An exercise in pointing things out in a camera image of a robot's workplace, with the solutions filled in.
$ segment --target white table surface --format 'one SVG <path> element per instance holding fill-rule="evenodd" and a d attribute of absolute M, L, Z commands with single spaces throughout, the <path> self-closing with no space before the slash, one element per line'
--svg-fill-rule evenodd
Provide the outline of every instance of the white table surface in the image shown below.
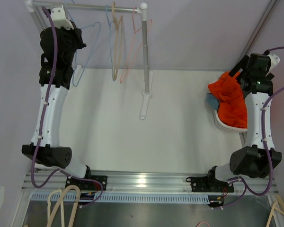
<path fill-rule="evenodd" d="M 120 84 L 110 69 L 86 69 L 65 100 L 60 145 L 94 170 L 207 173 L 242 147 L 238 133 L 216 128 L 205 101 L 219 75 L 154 70 L 153 96 L 140 120 L 143 70 L 131 70 Z"/>

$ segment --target laundry basket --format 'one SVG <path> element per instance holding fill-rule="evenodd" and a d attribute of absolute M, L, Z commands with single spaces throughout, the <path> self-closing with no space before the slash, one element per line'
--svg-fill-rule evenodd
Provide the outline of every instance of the laundry basket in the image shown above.
<path fill-rule="evenodd" d="M 217 81 L 217 79 L 213 79 L 209 84 L 212 84 L 212 83 L 214 83 L 216 81 Z M 217 110 L 213 110 L 213 120 L 214 120 L 214 124 L 217 126 L 217 128 L 222 130 L 222 131 L 229 131 L 229 132 L 236 132 L 236 133 L 247 132 L 247 129 L 236 128 L 236 127 L 232 127 L 232 126 L 228 126 L 228 125 L 224 124 L 219 119 Z"/>

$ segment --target red cloth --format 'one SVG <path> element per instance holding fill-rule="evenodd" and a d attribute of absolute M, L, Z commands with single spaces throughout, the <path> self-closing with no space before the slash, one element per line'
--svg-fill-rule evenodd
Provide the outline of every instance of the red cloth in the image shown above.
<path fill-rule="evenodd" d="M 243 98 L 243 91 L 236 81 L 239 72 L 231 77 L 229 72 L 221 75 L 220 79 L 209 84 L 210 92 L 220 101 L 218 116 L 220 120 L 229 126 L 247 128 L 247 109 Z"/>

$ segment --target white basket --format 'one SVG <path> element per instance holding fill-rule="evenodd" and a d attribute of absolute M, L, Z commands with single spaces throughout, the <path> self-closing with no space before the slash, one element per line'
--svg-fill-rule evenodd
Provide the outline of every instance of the white basket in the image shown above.
<path fill-rule="evenodd" d="M 244 133 L 247 132 L 247 129 L 241 129 L 241 128 L 235 128 L 228 126 L 221 122 L 218 116 L 218 111 L 213 110 L 213 119 L 214 119 L 214 124 L 217 126 L 218 129 L 223 130 L 223 131 L 229 131 L 229 132 L 237 132 L 237 133 Z"/>

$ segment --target purple wall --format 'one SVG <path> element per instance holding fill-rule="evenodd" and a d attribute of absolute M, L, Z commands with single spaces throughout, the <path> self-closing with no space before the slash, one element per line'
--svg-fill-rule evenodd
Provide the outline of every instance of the purple wall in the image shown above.
<path fill-rule="evenodd" d="M 5 202 L 0 227 L 7 227 L 30 161 L 29 143 L 39 106 L 38 33 L 21 1 L 0 1 L 0 186 Z"/>
<path fill-rule="evenodd" d="M 257 39 L 251 52 L 263 52 L 266 49 L 284 46 L 284 0 L 280 1 L 273 15 Z M 275 74 L 274 90 L 284 86 L 284 50 L 275 51 L 281 62 L 273 69 Z M 275 169 L 275 179 L 281 197 L 284 200 L 284 92 L 272 101 L 271 127 L 275 149 L 282 152 L 283 159 Z"/>
<path fill-rule="evenodd" d="M 111 5 L 108 0 L 75 0 L 80 3 Z M 139 6 L 142 0 L 119 0 L 117 6 Z M 149 58 L 152 69 L 224 70 L 231 68 L 241 56 L 253 29 L 257 25 L 269 0 L 145 0 L 148 18 L 153 19 L 149 32 Z M 102 25 L 94 57 L 88 68 L 110 68 L 108 25 L 105 12 L 70 10 L 78 27 L 96 21 Z M 141 26 L 135 16 L 136 26 Z M 97 29 L 83 31 L 83 40 L 89 44 L 79 53 L 79 63 L 85 64 L 90 43 Z M 133 36 L 132 15 L 124 14 L 125 53 Z M 135 50 L 142 41 L 137 34 Z M 126 54 L 123 54 L 124 65 Z M 142 69 L 143 57 L 139 53 L 133 68 Z"/>

